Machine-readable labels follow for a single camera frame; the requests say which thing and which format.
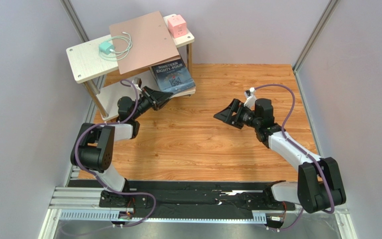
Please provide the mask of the blue-grey 1984 book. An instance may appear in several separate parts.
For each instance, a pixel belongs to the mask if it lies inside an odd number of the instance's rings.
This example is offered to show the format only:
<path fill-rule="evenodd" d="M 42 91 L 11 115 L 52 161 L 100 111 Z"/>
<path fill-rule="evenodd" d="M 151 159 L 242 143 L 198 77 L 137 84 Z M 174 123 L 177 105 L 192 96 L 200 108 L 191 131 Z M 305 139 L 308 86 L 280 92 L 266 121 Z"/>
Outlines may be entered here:
<path fill-rule="evenodd" d="M 178 92 L 196 87 L 182 58 L 150 67 L 152 75 L 163 92 Z"/>

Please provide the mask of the orange 78-storey treehouse book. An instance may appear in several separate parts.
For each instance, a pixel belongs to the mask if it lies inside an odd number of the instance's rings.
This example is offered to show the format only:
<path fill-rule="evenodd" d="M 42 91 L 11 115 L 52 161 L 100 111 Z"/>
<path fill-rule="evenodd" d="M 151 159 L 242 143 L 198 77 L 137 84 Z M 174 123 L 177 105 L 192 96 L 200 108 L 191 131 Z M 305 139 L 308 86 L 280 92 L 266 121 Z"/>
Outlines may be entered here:
<path fill-rule="evenodd" d="M 196 87 L 190 88 L 190 89 L 187 89 L 187 90 L 184 90 L 184 91 L 181 91 L 181 92 L 178 92 L 178 93 L 172 95 L 172 98 L 182 97 L 182 96 L 191 96 L 195 92 L 196 92 Z"/>

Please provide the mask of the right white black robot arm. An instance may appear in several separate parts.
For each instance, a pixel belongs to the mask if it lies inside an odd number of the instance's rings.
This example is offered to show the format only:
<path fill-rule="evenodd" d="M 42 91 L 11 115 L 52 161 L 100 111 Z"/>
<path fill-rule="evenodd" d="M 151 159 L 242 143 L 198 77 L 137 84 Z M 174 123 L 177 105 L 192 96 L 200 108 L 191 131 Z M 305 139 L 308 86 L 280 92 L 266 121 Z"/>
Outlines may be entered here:
<path fill-rule="evenodd" d="M 276 201 L 299 204 L 308 213 L 333 212 L 347 197 L 338 162 L 308 151 L 275 122 L 269 99 L 257 99 L 253 109 L 238 99 L 213 116 L 221 122 L 242 129 L 254 129 L 256 138 L 266 148 L 284 158 L 296 171 L 297 182 L 281 181 L 270 187 Z"/>

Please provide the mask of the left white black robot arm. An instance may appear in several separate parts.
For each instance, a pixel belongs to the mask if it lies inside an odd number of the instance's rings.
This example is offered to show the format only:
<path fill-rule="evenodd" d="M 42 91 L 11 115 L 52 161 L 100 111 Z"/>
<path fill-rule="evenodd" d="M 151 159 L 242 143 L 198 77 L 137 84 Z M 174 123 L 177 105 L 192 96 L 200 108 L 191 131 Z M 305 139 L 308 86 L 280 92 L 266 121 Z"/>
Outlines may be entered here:
<path fill-rule="evenodd" d="M 116 141 L 134 139 L 139 131 L 137 118 L 149 109 L 160 110 L 173 93 L 153 90 L 145 86 L 135 91 L 136 98 L 121 97 L 118 118 L 112 123 L 83 123 L 71 153 L 71 164 L 92 174 L 103 186 L 102 197 L 115 206 L 132 203 L 135 193 L 129 182 L 112 165 Z"/>

